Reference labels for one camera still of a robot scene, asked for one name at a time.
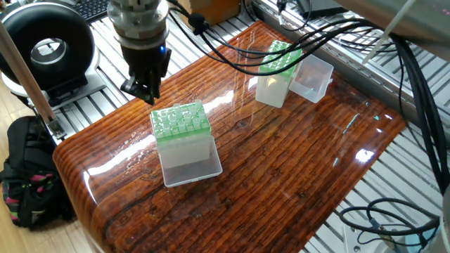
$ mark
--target black backpack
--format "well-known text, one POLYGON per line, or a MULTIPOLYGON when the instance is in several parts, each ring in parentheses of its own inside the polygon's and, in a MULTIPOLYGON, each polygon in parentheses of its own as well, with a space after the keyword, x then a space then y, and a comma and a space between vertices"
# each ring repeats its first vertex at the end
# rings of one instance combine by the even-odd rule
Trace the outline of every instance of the black backpack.
POLYGON ((3 200, 17 226, 36 228, 73 208, 53 163, 51 137, 36 117, 22 117, 8 129, 9 157, 0 173, 3 200))

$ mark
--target wooden floor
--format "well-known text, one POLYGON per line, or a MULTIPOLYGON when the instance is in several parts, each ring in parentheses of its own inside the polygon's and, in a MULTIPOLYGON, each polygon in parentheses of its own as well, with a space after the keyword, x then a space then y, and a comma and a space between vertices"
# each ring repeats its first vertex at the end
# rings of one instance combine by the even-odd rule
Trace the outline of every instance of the wooden floor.
MULTIPOLYGON (((8 157, 6 131, 11 122, 19 117, 33 115, 0 80, 0 170, 8 157)), ((71 223, 57 220, 47 227, 30 232, 13 225, 9 211, 0 201, 0 253, 91 253, 82 227, 78 221, 71 223)))

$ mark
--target wooden table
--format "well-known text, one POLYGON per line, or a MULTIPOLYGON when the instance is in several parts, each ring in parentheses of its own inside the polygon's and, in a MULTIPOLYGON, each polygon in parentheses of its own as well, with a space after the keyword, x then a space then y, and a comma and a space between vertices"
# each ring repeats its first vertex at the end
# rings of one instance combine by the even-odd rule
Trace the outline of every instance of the wooden table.
MULTIPOLYGON (((257 22, 231 44, 263 51, 274 39, 286 40, 257 22)), ((255 100, 256 77, 204 57, 163 82, 156 106, 133 100, 53 157, 107 252, 298 252, 404 128, 395 111, 333 79, 319 103, 290 92, 277 109, 255 100), (196 98, 224 172, 166 188, 149 114, 196 98)))

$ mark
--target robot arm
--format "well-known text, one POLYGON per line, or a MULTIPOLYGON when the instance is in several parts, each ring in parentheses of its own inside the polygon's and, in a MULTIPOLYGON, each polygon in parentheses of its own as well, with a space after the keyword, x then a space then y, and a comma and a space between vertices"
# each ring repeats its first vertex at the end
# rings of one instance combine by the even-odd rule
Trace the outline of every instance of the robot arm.
POLYGON ((167 73, 172 53, 165 46, 168 13, 166 0, 111 0, 108 7, 129 65, 130 80, 120 89, 151 105, 160 97, 161 78, 167 73))

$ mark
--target pipette tip box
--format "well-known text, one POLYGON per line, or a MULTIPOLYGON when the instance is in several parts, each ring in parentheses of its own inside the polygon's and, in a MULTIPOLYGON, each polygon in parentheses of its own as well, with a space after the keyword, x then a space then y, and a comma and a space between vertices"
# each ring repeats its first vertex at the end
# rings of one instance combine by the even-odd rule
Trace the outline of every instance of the pipette tip box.
POLYGON ((201 100, 154 110, 150 120, 167 187, 222 173, 210 122, 201 100))
MULTIPOLYGON (((274 40, 268 52, 287 49, 289 43, 274 40)), ((293 63, 302 55, 302 50, 287 53, 274 62, 261 65, 259 72, 273 72, 293 63)), ((273 60, 278 55, 264 57, 263 63, 273 60)), ((258 77, 256 88, 256 101, 281 108, 284 100, 291 90, 296 94, 310 100, 319 102, 324 96, 330 83, 333 66, 310 55, 304 60, 279 74, 266 77, 258 77)))

